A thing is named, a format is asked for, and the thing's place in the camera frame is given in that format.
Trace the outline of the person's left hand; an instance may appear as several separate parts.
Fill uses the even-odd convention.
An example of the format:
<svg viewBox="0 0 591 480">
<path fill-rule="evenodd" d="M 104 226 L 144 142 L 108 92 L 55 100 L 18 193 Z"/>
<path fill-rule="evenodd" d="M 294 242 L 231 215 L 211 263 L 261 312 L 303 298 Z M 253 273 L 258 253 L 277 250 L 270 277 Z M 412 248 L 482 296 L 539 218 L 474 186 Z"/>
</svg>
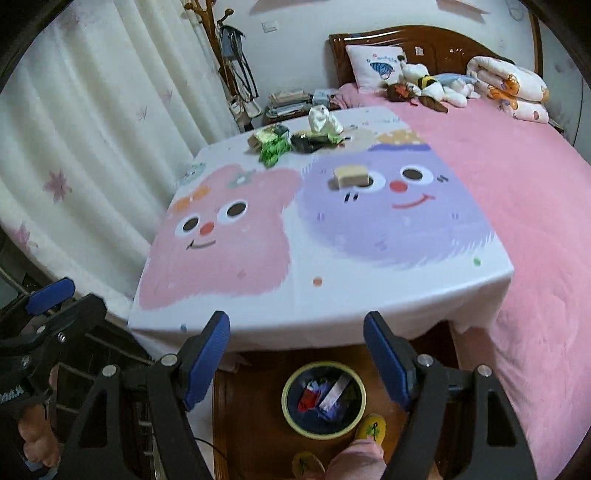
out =
<svg viewBox="0 0 591 480">
<path fill-rule="evenodd" d="M 28 461 L 42 463 L 48 468 L 58 464 L 59 444 L 46 418 L 45 407 L 27 407 L 18 421 L 18 431 L 24 440 L 23 451 Z"/>
</svg>

